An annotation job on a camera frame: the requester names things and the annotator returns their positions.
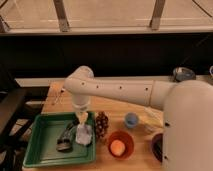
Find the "orange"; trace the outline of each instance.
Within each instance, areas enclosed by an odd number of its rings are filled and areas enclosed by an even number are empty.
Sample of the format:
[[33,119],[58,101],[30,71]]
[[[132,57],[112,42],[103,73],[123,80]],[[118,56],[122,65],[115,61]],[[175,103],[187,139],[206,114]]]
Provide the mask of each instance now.
[[120,140],[114,140],[110,145],[110,150],[115,156],[121,156],[124,153],[125,149],[125,144]]

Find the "pinecone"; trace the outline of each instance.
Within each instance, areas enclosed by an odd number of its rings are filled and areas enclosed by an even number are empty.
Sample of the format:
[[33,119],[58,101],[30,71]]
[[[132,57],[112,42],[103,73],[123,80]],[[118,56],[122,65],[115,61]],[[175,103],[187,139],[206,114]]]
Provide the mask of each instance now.
[[98,116],[95,118],[95,134],[96,139],[103,138],[107,133],[108,117],[105,112],[98,112]]

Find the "metal bar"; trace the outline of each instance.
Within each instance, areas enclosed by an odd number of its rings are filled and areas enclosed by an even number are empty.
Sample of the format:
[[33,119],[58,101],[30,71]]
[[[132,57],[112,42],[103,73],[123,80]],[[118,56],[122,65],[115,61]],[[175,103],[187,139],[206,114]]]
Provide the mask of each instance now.
[[150,22],[150,27],[152,30],[158,30],[160,27],[160,19],[163,13],[163,8],[166,0],[156,0],[155,7],[152,14],[152,19]]
[[0,15],[0,33],[7,33],[10,30],[10,27],[6,22],[4,22],[4,19]]
[[192,2],[195,3],[195,5],[197,5],[206,15],[208,15],[209,17],[213,17],[208,10],[205,9],[205,7],[202,6],[202,4],[200,4],[200,2],[197,2],[196,0],[192,0]]
[[67,20],[63,0],[53,0],[53,2],[55,5],[58,22],[59,22],[59,28],[60,28],[61,32],[69,31],[69,23]]

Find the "tray rim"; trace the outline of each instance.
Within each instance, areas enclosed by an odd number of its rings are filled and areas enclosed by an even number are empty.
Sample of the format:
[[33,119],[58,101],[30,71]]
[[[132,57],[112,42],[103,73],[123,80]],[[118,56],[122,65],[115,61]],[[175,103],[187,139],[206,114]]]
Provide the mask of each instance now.
[[[93,111],[87,111],[88,113],[92,114],[92,117],[94,119],[94,116],[95,116],[95,113]],[[70,114],[75,114],[75,112],[57,112],[57,113],[51,113],[51,114],[40,114],[38,116],[36,116],[35,118],[35,121],[34,123],[37,123],[38,120],[40,118],[44,118],[44,117],[55,117],[55,116],[67,116],[67,115],[70,115]],[[31,144],[32,143],[32,137],[34,136],[35,134],[35,127],[36,127],[36,124],[33,124],[33,127],[32,127],[32,133],[31,133],[31,136],[30,136],[30,140],[29,140],[29,143],[28,144]],[[78,165],[78,164],[86,164],[86,163],[90,163],[92,161],[95,160],[96,158],[96,141],[95,141],[95,132],[93,130],[93,138],[92,138],[92,142],[93,142],[93,150],[92,150],[92,157],[91,159],[88,159],[86,161],[80,161],[78,163],[70,163],[68,161],[65,161],[63,164],[59,164],[59,163],[32,163],[32,164],[27,164],[27,157],[28,157],[28,154],[29,154],[29,151],[30,151],[30,146],[28,145],[27,146],[27,150],[26,150],[26,153],[25,153],[25,157],[24,157],[24,161],[23,161],[23,167],[24,168],[39,168],[39,167],[52,167],[52,166],[65,166],[65,165]]]

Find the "black chair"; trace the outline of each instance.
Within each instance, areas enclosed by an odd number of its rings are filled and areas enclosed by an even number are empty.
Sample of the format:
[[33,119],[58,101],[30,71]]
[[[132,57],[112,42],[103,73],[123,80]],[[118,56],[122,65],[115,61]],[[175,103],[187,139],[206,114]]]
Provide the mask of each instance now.
[[[14,170],[15,151],[26,148],[27,142],[21,136],[33,123],[41,108],[33,108],[26,104],[30,93],[20,87],[5,67],[0,64],[0,170]],[[10,135],[18,119],[27,122],[13,135]]]

